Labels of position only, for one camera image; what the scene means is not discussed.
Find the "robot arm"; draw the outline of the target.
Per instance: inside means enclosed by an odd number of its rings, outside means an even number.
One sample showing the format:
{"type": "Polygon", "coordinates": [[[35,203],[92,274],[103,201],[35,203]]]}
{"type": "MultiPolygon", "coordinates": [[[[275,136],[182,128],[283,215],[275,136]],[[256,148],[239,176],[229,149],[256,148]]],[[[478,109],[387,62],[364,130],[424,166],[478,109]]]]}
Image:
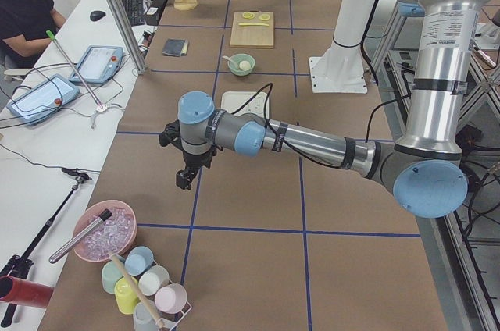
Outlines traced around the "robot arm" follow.
{"type": "Polygon", "coordinates": [[[319,165],[347,169],[381,184],[407,212],[435,219],[465,200],[468,182],[455,141],[467,89],[477,21],[490,0],[398,0],[394,16],[419,17],[420,31],[409,110],[390,118],[391,142],[357,141],[283,121],[218,109],[201,91],[183,95],[177,120],[162,135],[182,151],[177,186],[191,187],[218,151],[254,156],[259,150],[293,151],[319,165]]]}

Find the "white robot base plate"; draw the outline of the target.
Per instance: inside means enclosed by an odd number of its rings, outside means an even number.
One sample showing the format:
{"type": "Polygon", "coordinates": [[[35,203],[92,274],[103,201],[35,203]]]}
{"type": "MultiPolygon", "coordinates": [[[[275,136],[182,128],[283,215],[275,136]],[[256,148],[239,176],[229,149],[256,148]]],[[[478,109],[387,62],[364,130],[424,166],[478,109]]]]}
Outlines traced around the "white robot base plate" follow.
{"type": "Polygon", "coordinates": [[[367,93],[360,55],[353,58],[310,57],[309,71],[313,93],[367,93]]]}

